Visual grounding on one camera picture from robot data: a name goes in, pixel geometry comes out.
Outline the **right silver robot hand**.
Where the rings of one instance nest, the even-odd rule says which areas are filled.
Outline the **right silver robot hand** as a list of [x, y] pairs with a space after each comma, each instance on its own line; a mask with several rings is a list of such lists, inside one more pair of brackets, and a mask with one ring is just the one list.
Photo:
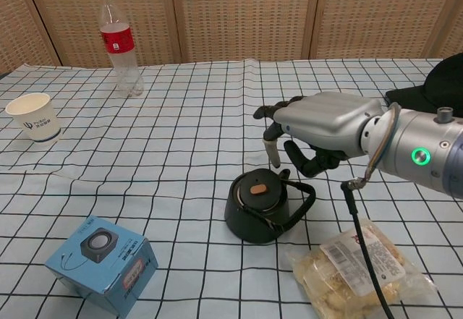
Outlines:
[[383, 115], [381, 103], [363, 96], [322, 92], [295, 96], [273, 106], [260, 106], [254, 119], [269, 118], [272, 124], [263, 133], [268, 158], [274, 167], [281, 165], [277, 140], [290, 135], [310, 146], [314, 158], [304, 156], [293, 140], [284, 150], [294, 167], [307, 178], [313, 178], [341, 161], [366, 154], [361, 136], [367, 123]]

